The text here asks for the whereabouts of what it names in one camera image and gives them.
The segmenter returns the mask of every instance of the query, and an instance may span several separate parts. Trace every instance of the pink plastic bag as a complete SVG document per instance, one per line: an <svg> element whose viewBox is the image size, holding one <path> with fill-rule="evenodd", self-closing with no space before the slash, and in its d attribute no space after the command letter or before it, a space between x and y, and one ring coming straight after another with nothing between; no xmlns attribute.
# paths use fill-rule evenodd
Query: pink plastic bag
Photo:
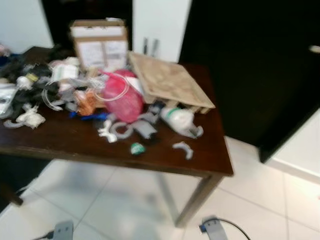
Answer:
<svg viewBox="0 0 320 240"><path fill-rule="evenodd" d="M136 121L144 105L142 96L125 77L116 73L104 72L104 74L109 76L103 90L106 109L123 122Z"/></svg>

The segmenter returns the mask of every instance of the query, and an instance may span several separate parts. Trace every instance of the table leg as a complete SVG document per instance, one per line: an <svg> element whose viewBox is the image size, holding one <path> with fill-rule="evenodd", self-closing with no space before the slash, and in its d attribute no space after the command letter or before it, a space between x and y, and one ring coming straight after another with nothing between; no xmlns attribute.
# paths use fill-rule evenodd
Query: table leg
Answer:
<svg viewBox="0 0 320 240"><path fill-rule="evenodd" d="M0 197L21 206L24 201L6 183L0 182Z"/></svg>
<svg viewBox="0 0 320 240"><path fill-rule="evenodd" d="M183 228L187 224L222 179L222 175L214 174L203 178L199 182L189 201L175 221L175 226L177 228Z"/></svg>

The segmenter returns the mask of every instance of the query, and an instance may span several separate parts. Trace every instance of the wooden pallet piece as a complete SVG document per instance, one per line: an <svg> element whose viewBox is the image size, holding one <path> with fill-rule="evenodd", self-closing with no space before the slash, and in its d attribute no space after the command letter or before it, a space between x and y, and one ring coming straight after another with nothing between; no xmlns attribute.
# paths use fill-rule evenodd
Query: wooden pallet piece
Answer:
<svg viewBox="0 0 320 240"><path fill-rule="evenodd" d="M190 106L193 112L201 109L203 114L215 108L183 66L134 52L129 52L128 58L141 82L147 104L165 99L168 107L181 103Z"/></svg>

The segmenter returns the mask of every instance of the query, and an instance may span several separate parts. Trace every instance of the green object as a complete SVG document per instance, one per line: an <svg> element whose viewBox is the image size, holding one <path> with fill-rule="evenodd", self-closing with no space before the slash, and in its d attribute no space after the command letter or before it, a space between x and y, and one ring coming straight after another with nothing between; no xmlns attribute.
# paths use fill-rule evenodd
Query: green object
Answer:
<svg viewBox="0 0 320 240"><path fill-rule="evenodd" d="M135 142L131 145L131 154L132 155L139 155L146 151L146 148L142 146L140 143Z"/></svg>

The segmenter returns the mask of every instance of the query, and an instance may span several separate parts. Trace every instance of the cardboard box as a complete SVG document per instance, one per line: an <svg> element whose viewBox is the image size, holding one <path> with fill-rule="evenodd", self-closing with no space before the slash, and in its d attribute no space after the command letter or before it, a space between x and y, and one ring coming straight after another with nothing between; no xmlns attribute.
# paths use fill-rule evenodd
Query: cardboard box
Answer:
<svg viewBox="0 0 320 240"><path fill-rule="evenodd" d="M123 20L76 20L70 29L82 69L114 71L126 66L128 34Z"/></svg>

